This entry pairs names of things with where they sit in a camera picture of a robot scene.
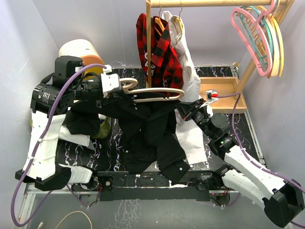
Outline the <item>beige plastic hanger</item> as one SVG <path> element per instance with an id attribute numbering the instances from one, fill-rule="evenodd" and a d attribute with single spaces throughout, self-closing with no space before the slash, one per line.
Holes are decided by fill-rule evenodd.
<path id="1" fill-rule="evenodd" d="M 159 102 L 159 101 L 174 101 L 179 100 L 184 97 L 184 91 L 182 89 L 174 89 L 174 88 L 143 88 L 143 89 L 133 89 L 137 86 L 138 81 L 134 78 L 121 78 L 120 83 L 122 83 L 122 90 L 127 95 L 132 95 L 132 99 L 136 103 L 143 102 Z M 150 93 L 153 95 L 149 95 L 147 98 L 139 98 L 138 96 L 142 93 Z"/>

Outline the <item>black button shirt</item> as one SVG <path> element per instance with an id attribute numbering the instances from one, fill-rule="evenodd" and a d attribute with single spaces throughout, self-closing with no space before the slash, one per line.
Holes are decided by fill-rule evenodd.
<path id="1" fill-rule="evenodd" d="M 94 137 L 100 130 L 98 115 L 117 119 L 122 130 L 126 170 L 139 174 L 157 162 L 161 173 L 177 184 L 190 168 L 185 162 L 185 151 L 175 138 L 175 109 L 179 103 L 179 100 L 137 103 L 119 91 L 99 101 L 73 104 L 64 125 L 72 135 Z"/>

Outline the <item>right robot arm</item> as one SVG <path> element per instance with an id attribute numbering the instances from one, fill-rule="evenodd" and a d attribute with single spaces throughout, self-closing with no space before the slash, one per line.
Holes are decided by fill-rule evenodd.
<path id="1" fill-rule="evenodd" d="M 281 178 L 250 156 L 229 134 L 226 115 L 209 115 L 204 99 L 180 102 L 177 110 L 184 121 L 193 120 L 210 138 L 208 146 L 224 165 L 213 172 L 210 180 L 217 189 L 238 191 L 263 209 L 278 227 L 285 228 L 305 209 L 303 192 L 295 180 Z"/>

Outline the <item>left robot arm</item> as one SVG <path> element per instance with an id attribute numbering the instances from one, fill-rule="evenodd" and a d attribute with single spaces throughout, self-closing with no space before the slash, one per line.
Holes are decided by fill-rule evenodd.
<path id="1" fill-rule="evenodd" d="M 19 183 L 34 183 L 42 191 L 59 190 L 68 184 L 82 184 L 87 190 L 98 186 L 94 170 L 65 166 L 55 162 L 60 129 L 74 99 L 103 97 L 102 82 L 85 82 L 85 72 L 93 67 L 112 72 L 110 65 L 85 66 L 82 58 L 61 56 L 55 59 L 54 72 L 45 77 L 32 93 L 32 131 L 27 161 L 15 173 Z"/>

